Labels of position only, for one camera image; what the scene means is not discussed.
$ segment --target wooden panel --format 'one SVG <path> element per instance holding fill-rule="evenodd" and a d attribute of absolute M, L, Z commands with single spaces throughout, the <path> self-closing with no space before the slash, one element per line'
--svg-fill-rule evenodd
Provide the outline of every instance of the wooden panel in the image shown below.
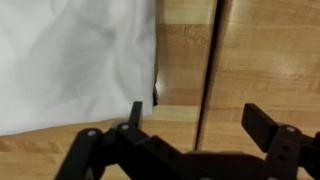
<path fill-rule="evenodd" d="M 200 149 L 263 157 L 240 124 L 248 102 L 313 136 L 320 131 L 320 2 L 225 2 Z"/>
<path fill-rule="evenodd" d="M 143 130 L 182 152 L 193 149 L 211 41 L 215 0 L 157 1 L 157 92 Z M 115 120 L 0 137 L 0 179 L 53 179 L 76 133 L 106 131 Z M 117 166 L 103 179 L 128 179 Z"/>

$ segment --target white cloth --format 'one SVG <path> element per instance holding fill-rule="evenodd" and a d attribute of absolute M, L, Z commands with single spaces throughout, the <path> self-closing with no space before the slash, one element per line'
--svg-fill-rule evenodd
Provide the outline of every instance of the white cloth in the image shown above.
<path fill-rule="evenodd" d="M 152 0 L 0 0 L 0 135 L 152 113 Z"/>

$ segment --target wood grain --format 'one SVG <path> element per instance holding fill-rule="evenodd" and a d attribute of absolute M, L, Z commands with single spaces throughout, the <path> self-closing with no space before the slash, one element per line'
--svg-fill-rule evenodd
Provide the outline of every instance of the wood grain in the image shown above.
<path fill-rule="evenodd" d="M 215 0 L 157 1 L 157 92 L 143 130 L 182 152 L 195 144 L 210 50 Z M 55 127 L 0 137 L 0 179 L 53 179 L 76 133 L 109 129 L 115 120 Z M 103 179 L 129 179 L 117 166 Z"/>
<path fill-rule="evenodd" d="M 200 149 L 263 157 L 240 124 L 249 102 L 314 136 L 320 131 L 320 2 L 225 2 Z"/>

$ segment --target black mechanical arm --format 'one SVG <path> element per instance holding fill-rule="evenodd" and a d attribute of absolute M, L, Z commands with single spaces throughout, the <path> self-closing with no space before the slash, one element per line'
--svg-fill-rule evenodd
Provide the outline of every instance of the black mechanical arm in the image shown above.
<path fill-rule="evenodd" d="M 114 123 L 106 133 L 80 131 L 55 179 L 100 179 L 113 164 L 133 180 L 294 180 L 299 166 L 320 179 L 320 132 L 311 138 L 279 125 L 254 104 L 245 105 L 242 126 L 267 153 L 265 160 L 247 154 L 182 154 L 139 129 L 141 111 L 142 102 L 135 102 L 129 120 Z"/>

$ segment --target screw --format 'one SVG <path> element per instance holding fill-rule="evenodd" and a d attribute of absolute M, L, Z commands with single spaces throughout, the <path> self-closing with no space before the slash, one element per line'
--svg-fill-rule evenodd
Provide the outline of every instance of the screw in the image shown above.
<path fill-rule="evenodd" d="M 294 131 L 295 131 L 295 129 L 294 129 L 293 127 L 290 127 L 290 126 L 288 126 L 286 129 L 287 129 L 288 131 L 290 131 L 290 132 L 294 132 Z"/>
<path fill-rule="evenodd" d="M 279 179 L 275 177 L 269 177 L 267 180 L 279 180 Z"/>
<path fill-rule="evenodd" d="M 96 134 L 96 131 L 95 130 L 90 130 L 88 131 L 88 136 L 94 136 Z"/>
<path fill-rule="evenodd" d="M 199 180 L 212 180 L 212 179 L 209 177 L 203 177 L 203 178 L 200 178 Z"/>
<path fill-rule="evenodd" d="M 121 129 L 127 130 L 127 129 L 129 129 L 129 125 L 128 124 L 124 124 L 124 125 L 121 126 Z"/>

